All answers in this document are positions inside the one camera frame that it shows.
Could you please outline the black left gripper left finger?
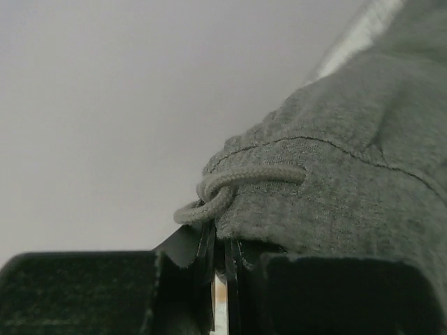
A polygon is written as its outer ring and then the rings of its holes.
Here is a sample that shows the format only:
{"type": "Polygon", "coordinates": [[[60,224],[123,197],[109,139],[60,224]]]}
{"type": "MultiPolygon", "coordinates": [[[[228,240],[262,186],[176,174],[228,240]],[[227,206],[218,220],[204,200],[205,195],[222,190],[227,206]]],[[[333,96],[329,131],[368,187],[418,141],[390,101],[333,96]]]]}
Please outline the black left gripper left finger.
{"type": "Polygon", "coordinates": [[[150,251],[22,253],[1,269],[2,334],[209,334],[210,223],[150,251]]]}

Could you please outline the right aluminium frame post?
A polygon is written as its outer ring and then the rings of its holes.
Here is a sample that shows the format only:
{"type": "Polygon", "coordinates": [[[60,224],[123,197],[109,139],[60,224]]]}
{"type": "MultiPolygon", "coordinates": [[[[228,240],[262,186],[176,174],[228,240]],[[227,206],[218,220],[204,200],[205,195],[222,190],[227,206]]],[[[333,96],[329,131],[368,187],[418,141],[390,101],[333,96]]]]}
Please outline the right aluminium frame post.
{"type": "Polygon", "coordinates": [[[403,4],[401,0],[366,1],[311,71],[305,84],[335,72],[354,53],[369,46],[388,27],[403,4]]]}

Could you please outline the grey drawstring cloth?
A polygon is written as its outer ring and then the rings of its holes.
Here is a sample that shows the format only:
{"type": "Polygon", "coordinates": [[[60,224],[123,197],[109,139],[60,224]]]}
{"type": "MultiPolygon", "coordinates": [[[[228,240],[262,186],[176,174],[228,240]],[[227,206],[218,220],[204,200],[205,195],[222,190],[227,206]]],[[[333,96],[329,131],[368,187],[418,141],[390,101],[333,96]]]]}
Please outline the grey drawstring cloth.
{"type": "Polygon", "coordinates": [[[366,50],[230,138],[175,213],[301,253],[446,256],[446,2],[407,1],[366,50]]]}

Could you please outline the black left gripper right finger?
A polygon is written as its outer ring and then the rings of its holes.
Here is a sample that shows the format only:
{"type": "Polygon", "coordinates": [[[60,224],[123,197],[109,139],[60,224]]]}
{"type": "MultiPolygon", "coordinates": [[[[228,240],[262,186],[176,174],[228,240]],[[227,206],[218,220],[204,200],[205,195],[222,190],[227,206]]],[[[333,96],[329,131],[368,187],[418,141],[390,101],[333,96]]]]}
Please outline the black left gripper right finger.
{"type": "Polygon", "coordinates": [[[422,271],[402,259],[225,243],[230,334],[445,334],[422,271]]]}

